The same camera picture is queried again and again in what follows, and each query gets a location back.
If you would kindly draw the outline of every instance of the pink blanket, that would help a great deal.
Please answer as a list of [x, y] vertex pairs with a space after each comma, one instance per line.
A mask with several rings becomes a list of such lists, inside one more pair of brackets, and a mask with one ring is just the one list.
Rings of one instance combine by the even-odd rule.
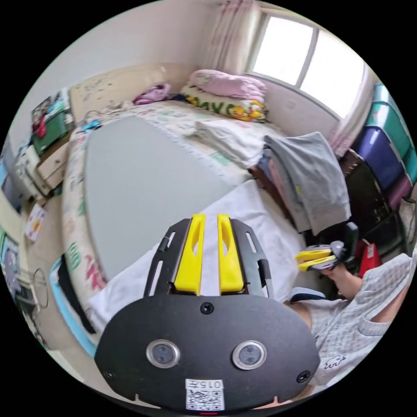
[[170, 89], [171, 86], [167, 83], [153, 86], [143, 94], [137, 96], [133, 104], [137, 106], [138, 104], [150, 104], [155, 101], [162, 101], [168, 97]]
[[196, 86], [216, 96], [232, 97], [243, 100], [265, 101], [266, 85], [258, 79], [230, 75], [214, 69], [195, 71], [189, 85]]

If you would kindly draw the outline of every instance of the yellow duck print blanket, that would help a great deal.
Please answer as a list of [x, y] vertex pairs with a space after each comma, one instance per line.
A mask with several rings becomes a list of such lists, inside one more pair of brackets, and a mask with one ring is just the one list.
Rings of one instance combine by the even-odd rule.
[[195, 86], [186, 85], [181, 89], [186, 100], [196, 107], [209, 112], [222, 114], [243, 122], [265, 123], [268, 110], [256, 100], [240, 100], [230, 97], [215, 96]]

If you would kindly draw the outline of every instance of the blue mat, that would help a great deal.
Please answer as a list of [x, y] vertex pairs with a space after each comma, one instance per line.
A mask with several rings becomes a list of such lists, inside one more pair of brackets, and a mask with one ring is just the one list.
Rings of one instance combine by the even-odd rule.
[[60, 309], [61, 315], [64, 318], [66, 325], [71, 330], [71, 333], [74, 335], [75, 339], [77, 339], [78, 343], [83, 347], [83, 349], [87, 352], [88, 355], [94, 357], [96, 353], [97, 346], [93, 345], [91, 340], [86, 336], [83, 328], [80, 324], [77, 323], [76, 319], [70, 313], [61, 293], [59, 286], [54, 282], [52, 278], [53, 272], [58, 269], [61, 265], [61, 260], [58, 259], [53, 267], [51, 268], [51, 272], [49, 275], [49, 280], [51, 282], [53, 296], [55, 297], [55, 301]]

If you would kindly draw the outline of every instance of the floor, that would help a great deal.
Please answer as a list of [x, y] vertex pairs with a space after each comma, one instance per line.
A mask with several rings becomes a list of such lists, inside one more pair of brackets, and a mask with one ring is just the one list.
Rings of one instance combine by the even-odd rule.
[[[47, 216], [42, 224], [39, 237], [35, 243], [26, 241], [26, 250], [29, 270], [35, 271], [37, 268], [42, 268], [45, 274], [49, 276], [49, 271], [53, 264], [63, 253], [60, 214], [61, 197], [51, 198], [44, 208]], [[125, 400], [108, 387], [94, 360], [78, 344], [61, 316], [48, 279], [47, 285], [49, 294], [48, 307], [39, 312], [35, 322], [48, 348], [59, 351], [76, 373], [82, 377], [86, 385], [109, 396]], [[136, 401], [136, 404], [152, 407], [141, 401]]]

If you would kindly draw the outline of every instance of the window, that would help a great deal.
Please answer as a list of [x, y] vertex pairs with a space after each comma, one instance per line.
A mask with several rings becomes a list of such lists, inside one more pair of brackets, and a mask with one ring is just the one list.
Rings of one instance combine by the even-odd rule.
[[364, 71], [358, 54], [300, 17], [265, 14], [260, 29], [248, 72], [298, 90], [346, 117]]

